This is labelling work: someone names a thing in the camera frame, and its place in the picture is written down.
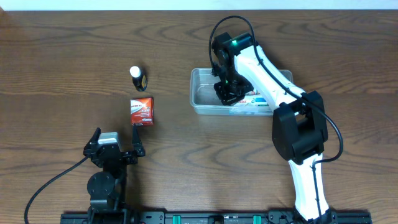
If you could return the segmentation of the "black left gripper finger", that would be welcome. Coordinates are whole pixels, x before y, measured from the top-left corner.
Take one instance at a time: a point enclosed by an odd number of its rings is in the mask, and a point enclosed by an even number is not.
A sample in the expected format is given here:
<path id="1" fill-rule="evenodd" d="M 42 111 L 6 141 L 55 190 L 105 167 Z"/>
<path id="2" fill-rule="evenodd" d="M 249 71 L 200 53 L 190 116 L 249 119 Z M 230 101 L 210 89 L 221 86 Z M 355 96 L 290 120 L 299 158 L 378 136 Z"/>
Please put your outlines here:
<path id="1" fill-rule="evenodd" d="M 97 144 L 98 143 L 98 139 L 100 138 L 100 134 L 101 134 L 101 129 L 100 128 L 96 128 L 94 131 L 94 134 L 92 135 L 91 139 L 90 139 L 90 144 Z"/>
<path id="2" fill-rule="evenodd" d="M 136 124 L 132 125 L 132 146 L 135 151 L 142 151 L 142 141 L 139 137 Z"/>

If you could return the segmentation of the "white Panadol box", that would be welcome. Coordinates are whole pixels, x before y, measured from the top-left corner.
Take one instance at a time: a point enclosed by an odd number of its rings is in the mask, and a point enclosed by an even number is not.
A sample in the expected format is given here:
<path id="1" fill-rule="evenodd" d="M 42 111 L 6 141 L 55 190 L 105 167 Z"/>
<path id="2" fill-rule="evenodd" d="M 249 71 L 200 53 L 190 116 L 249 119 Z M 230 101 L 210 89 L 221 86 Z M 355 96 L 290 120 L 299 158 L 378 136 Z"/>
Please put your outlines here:
<path id="1" fill-rule="evenodd" d="M 267 101 L 260 95 L 246 95 L 242 100 L 239 100 L 233 106 L 268 106 Z"/>

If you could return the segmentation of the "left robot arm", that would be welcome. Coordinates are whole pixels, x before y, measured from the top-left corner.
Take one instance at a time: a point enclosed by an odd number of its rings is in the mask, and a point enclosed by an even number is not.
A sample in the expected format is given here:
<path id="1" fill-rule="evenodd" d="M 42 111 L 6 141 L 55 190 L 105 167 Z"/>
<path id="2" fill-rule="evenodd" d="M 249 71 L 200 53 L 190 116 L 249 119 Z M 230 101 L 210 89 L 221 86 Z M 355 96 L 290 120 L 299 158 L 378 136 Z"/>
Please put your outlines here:
<path id="1" fill-rule="evenodd" d="M 146 151 L 137 126 L 132 126 L 132 150 L 122 151 L 117 132 L 102 133 L 96 128 L 83 148 L 83 155 L 101 172 L 92 175 L 87 183 L 91 208 L 96 212 L 118 211 L 125 201 L 127 166 L 137 164 Z"/>

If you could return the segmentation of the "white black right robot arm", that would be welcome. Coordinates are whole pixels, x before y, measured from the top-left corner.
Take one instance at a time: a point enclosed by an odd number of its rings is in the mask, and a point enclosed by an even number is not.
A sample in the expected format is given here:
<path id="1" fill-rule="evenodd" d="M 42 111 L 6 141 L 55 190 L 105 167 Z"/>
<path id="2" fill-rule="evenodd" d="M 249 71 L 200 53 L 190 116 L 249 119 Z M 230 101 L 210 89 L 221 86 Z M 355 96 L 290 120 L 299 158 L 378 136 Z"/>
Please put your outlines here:
<path id="1" fill-rule="evenodd" d="M 220 78 L 214 89 L 223 105 L 234 105 L 256 90 L 272 110 L 272 142 L 292 171 L 297 221 L 330 222 L 320 170 L 328 140 L 322 97 L 285 78 L 249 33 L 235 38 L 220 34 L 209 50 L 218 59 L 212 64 Z"/>

